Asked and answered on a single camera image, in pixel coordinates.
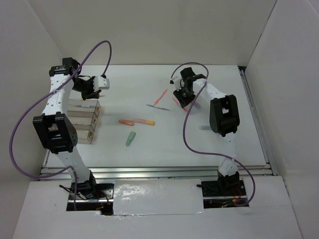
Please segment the blue thin pen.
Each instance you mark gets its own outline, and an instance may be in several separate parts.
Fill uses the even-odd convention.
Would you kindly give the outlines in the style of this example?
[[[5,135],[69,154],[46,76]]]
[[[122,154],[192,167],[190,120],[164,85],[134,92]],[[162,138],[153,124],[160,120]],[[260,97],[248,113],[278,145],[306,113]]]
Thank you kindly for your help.
[[[95,108],[96,106],[89,106],[89,105],[74,105],[73,107],[77,107],[77,108]]]

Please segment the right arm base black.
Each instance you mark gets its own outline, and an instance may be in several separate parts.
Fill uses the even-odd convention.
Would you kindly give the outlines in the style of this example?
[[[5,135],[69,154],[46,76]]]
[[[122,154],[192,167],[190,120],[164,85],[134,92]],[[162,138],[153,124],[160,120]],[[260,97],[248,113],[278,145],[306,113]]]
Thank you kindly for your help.
[[[201,181],[196,186],[202,190],[205,209],[249,206],[243,180],[240,180],[237,186],[228,189],[222,189],[218,181]]]

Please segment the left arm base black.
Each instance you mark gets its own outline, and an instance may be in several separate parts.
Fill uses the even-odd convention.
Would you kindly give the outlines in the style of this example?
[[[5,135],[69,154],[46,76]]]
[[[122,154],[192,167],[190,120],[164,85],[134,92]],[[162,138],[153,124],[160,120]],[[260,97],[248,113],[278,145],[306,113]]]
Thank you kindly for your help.
[[[68,193],[66,211],[75,211],[75,202],[77,211],[99,211],[105,216],[113,215],[114,186],[113,183],[100,183],[96,185],[93,193],[85,195],[78,190],[77,195],[74,195],[73,188],[59,185]]]

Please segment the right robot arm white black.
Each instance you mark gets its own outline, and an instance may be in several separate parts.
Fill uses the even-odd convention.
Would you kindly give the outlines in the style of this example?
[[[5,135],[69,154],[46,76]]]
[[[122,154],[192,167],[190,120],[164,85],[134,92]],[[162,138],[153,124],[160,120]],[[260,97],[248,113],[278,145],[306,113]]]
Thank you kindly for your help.
[[[226,139],[227,143],[232,142],[234,134],[240,124],[237,99],[234,95],[226,95],[208,82],[206,75],[194,73],[191,67],[184,68],[180,72],[180,79],[170,80],[170,84],[175,85],[173,95],[176,97],[182,109],[189,106],[183,123],[183,142],[190,151],[201,155],[221,156],[224,159],[218,167],[217,189],[222,195],[229,195],[239,184],[239,172],[237,162],[232,156],[222,153],[200,152],[192,149],[186,141],[186,124],[192,107],[198,98],[204,99],[209,104],[209,126],[212,132],[221,138],[230,135]]]

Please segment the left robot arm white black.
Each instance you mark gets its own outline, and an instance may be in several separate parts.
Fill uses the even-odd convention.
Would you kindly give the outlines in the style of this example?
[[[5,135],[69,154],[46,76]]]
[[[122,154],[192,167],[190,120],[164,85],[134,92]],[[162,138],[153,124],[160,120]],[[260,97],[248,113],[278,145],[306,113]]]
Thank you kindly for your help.
[[[33,118],[33,126],[42,146],[57,155],[64,166],[70,166],[72,177],[71,192],[77,192],[82,198],[92,199],[98,194],[98,185],[91,170],[84,164],[78,149],[78,134],[67,117],[71,91],[81,93],[82,99],[98,99],[101,90],[95,89],[95,76],[84,80],[78,76],[79,62],[68,57],[62,59],[60,66],[49,70],[52,96],[40,116]]]

